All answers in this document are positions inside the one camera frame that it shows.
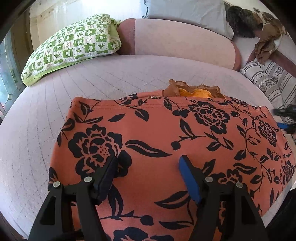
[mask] white pillow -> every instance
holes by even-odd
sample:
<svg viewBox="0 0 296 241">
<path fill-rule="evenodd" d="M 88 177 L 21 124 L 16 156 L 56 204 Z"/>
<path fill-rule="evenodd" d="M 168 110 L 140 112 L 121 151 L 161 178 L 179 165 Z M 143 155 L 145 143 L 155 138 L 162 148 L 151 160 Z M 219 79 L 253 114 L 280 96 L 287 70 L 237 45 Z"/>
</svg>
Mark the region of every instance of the white pillow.
<svg viewBox="0 0 296 241">
<path fill-rule="evenodd" d="M 189 23 L 233 38 L 223 0 L 144 0 L 144 4 L 147 12 L 143 18 Z"/>
</svg>

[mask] floral pattern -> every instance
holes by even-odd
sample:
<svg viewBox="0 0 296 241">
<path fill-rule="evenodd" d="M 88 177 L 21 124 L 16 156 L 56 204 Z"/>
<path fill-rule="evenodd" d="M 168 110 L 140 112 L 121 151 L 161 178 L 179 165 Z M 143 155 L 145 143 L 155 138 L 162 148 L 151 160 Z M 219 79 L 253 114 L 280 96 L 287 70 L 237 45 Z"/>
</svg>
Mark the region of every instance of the floral pattern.
<svg viewBox="0 0 296 241">
<path fill-rule="evenodd" d="M 272 128 L 268 123 L 266 123 L 262 120 L 259 120 L 258 130 L 259 130 L 260 134 L 264 138 L 266 138 L 271 145 L 276 147 L 276 133 L 275 133 L 275 131 L 278 132 L 278 130 L 276 130 L 275 128 Z"/>
<path fill-rule="evenodd" d="M 198 208 L 180 183 L 180 156 L 188 153 L 221 184 L 243 183 L 263 215 L 295 172 L 292 151 L 275 127 L 266 108 L 235 98 L 79 97 L 57 139 L 49 188 L 57 180 L 77 183 L 116 156 L 113 184 L 98 207 L 108 240 L 183 241 Z M 219 231 L 224 217 L 221 202 Z"/>
</svg>

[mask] green pillowcase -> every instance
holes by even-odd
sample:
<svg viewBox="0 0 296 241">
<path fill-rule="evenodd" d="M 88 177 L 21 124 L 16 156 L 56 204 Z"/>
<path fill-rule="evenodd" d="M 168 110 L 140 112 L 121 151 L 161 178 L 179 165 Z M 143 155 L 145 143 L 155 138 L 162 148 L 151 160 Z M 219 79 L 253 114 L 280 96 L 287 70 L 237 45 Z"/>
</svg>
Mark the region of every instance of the green pillowcase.
<svg viewBox="0 0 296 241">
<path fill-rule="evenodd" d="M 31 54 L 22 81 L 31 86 L 55 70 L 115 53 L 121 47 L 116 31 L 119 23 L 108 14 L 98 14 L 59 30 Z"/>
</svg>

